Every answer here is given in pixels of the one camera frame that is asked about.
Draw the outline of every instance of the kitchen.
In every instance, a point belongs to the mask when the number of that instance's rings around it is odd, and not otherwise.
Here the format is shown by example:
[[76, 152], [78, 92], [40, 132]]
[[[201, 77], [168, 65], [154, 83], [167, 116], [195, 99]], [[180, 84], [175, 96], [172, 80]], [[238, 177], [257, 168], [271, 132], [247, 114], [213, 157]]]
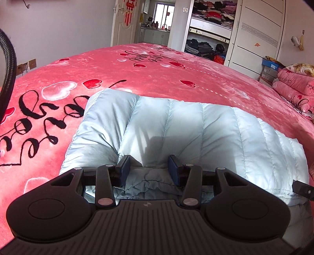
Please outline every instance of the kitchen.
[[168, 45], [175, 0], [146, 0], [139, 42]]

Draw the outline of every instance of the stack of clothes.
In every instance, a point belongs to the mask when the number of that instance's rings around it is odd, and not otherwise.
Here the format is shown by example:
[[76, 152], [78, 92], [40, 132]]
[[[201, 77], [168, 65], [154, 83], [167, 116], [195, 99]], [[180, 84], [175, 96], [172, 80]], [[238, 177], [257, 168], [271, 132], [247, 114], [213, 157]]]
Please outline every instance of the stack of clothes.
[[236, 5], [232, 1], [217, 1], [212, 3], [204, 0], [195, 0], [192, 17], [203, 18], [204, 20], [232, 29], [236, 15]]
[[225, 48], [222, 44], [216, 45], [216, 51], [208, 42], [198, 42], [196, 39], [187, 40], [184, 52], [224, 64], [226, 59]]
[[314, 66], [295, 64], [282, 69], [273, 89], [299, 113], [314, 120]]

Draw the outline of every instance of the bed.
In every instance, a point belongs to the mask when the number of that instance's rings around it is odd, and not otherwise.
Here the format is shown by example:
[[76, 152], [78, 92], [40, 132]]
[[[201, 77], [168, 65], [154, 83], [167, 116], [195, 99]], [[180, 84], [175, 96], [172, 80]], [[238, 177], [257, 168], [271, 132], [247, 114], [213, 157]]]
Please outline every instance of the bed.
[[238, 107], [297, 138], [308, 166], [314, 162], [313, 123], [271, 88], [228, 67], [146, 43], [64, 57], [16, 80], [0, 125], [0, 247], [12, 239], [8, 205], [59, 174], [87, 100], [105, 88]]

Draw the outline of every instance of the rolled pink blanket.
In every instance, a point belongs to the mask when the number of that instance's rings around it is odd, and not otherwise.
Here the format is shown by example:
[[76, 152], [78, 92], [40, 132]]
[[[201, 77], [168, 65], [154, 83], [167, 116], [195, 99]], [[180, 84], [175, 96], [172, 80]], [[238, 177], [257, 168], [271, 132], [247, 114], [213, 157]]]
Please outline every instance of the rolled pink blanket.
[[273, 89], [302, 112], [313, 111], [314, 96], [304, 95], [281, 81], [274, 82]]
[[285, 68], [278, 73], [278, 78], [281, 82], [289, 85], [304, 95], [314, 95], [313, 77], [293, 73]]

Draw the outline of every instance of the kitchen window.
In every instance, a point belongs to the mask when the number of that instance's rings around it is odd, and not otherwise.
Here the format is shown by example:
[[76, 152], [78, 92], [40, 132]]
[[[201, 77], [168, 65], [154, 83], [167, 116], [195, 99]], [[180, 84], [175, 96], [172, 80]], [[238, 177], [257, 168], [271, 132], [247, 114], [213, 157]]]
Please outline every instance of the kitchen window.
[[173, 4], [156, 3], [154, 21], [158, 22], [159, 28], [164, 24], [167, 25], [165, 27], [171, 26], [174, 10]]

